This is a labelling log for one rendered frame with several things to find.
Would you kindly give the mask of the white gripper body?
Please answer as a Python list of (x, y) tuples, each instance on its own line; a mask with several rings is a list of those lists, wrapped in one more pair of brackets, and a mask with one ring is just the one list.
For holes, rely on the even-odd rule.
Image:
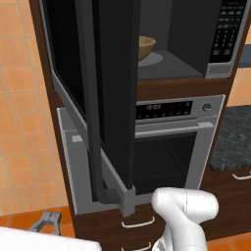
[(102, 251), (96, 241), (0, 226), (0, 251)]

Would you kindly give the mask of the silver oven door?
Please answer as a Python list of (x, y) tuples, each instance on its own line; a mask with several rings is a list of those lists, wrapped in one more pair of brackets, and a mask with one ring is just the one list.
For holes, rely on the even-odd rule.
[(134, 208), (151, 201), (159, 187), (197, 189), (206, 167), (215, 133), (213, 128), (135, 139), (132, 188), (115, 171), (105, 154), (101, 155), (104, 183), (116, 189), (122, 202), (103, 204), (94, 195), (88, 164), (88, 147), (77, 130), (61, 127), (68, 176), (77, 215), (118, 209), (127, 217)]

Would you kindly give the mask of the black microwave door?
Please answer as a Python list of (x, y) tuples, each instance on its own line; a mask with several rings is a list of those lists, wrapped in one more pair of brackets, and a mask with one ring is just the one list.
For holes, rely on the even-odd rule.
[[(53, 86), (81, 136), (87, 134), (75, 0), (38, 0)], [(139, 0), (91, 0), (101, 155), (132, 188)], [(119, 204), (108, 188), (106, 203)]]

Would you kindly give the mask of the grey microwave turntable plate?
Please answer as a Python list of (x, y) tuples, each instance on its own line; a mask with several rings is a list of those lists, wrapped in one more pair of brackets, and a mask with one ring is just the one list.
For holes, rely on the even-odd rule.
[(148, 67), (148, 66), (156, 65), (162, 61), (163, 61), (162, 55), (160, 55), (158, 53), (151, 52), (146, 58), (144, 58), (142, 61), (140, 61), (138, 63), (138, 66), (139, 67)]

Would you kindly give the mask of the tan wooden bowl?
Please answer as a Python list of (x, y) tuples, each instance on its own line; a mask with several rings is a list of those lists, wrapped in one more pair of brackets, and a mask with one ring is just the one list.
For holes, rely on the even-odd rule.
[(156, 40), (147, 36), (139, 36), (138, 61), (145, 59), (153, 50)]

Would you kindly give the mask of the black and silver microwave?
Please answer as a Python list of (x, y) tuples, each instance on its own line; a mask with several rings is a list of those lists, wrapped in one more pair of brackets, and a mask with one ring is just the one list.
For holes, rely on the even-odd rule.
[(139, 36), (163, 61), (138, 66), (137, 80), (230, 76), (251, 0), (139, 1)]

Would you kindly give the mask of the dark wood drawer front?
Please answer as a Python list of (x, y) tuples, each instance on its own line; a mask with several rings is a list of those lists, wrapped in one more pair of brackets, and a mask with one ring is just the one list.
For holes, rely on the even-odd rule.
[(75, 251), (165, 251), (165, 248), (159, 241), (144, 239), (133, 239), (120, 243), (81, 240)]
[[(122, 222), (126, 225), (135, 225), (151, 221), (153, 216), (155, 223), (150, 226), (122, 227)], [(144, 204), (136, 206), (134, 214), (125, 218), (116, 209), (74, 217), (73, 225), (75, 236), (78, 238), (110, 243), (138, 238), (157, 239), (164, 230), (165, 222), (153, 211), (150, 204)]]

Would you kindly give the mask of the silver built-in oven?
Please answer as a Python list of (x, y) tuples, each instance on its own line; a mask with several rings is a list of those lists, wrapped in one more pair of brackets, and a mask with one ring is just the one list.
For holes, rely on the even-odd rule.
[(57, 110), (74, 211), (77, 215), (134, 207), (151, 201), (159, 187), (200, 186), (225, 98), (223, 95), (139, 102), (132, 188), (127, 188), (106, 154), (101, 155), (103, 181), (122, 202), (107, 205), (94, 195), (88, 165), (88, 139), (81, 136), (68, 112)]

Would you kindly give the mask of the dark wood base cabinet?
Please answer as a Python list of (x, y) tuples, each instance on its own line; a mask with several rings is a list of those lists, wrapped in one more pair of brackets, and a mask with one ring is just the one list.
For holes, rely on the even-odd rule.
[(200, 189), (213, 193), (219, 202), (217, 216), (202, 224), (208, 240), (251, 232), (251, 179), (232, 176), (248, 176), (250, 172), (251, 168), (223, 172), (206, 169)]

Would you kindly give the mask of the dark wood tall cabinet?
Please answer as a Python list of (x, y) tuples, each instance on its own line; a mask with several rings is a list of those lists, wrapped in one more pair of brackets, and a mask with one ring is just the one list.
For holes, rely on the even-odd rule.
[[(37, 38), (37, 46), (45, 78), (45, 86), (48, 94), (49, 108), (52, 115), (53, 127), (55, 129), (56, 142), (59, 151), (65, 187), (67, 190), (67, 197), (70, 204), (72, 219), (74, 219), (74, 217), (81, 215), (77, 215), (74, 211), (73, 198), (70, 188), (70, 180), (68, 176), (64, 146), (57, 114), (57, 110), (59, 108), (64, 108), (64, 109), (66, 108), (59, 94), (57, 93), (56, 89), (53, 86), (38, 0), (28, 0), (28, 2), (31, 8), (31, 16), (34, 24), (35, 35)], [(209, 167), (210, 160), (212, 158), (212, 152), (214, 149), (216, 136), (219, 131), (220, 124), (222, 122), (223, 112), (226, 108), (227, 99), (230, 93), (234, 75), (236, 73), (237, 65), (239, 63), (240, 55), (242, 52), (244, 40), (246, 38), (248, 25), (250, 21), (251, 21), (251, 8), (249, 9), (249, 13), (240, 39), (239, 47), (237, 48), (237, 54), (235, 61), (233, 62), (233, 68), (230, 76), (225, 78), (204, 78), (202, 76), (187, 77), (187, 78), (159, 78), (159, 79), (148, 79), (148, 80), (137, 81), (135, 125), (136, 122), (141, 119), (141, 110), (137, 107), (137, 104), (139, 102), (223, 95), (225, 101), (219, 117), (218, 125), (216, 127), (216, 132), (213, 138), (212, 146), (210, 148), (210, 153), (207, 159), (204, 173), (206, 169)], [(159, 237), (157, 239), (150, 239), (150, 238), (138, 238), (138, 239), (144, 239), (156, 242), (159, 239)]]

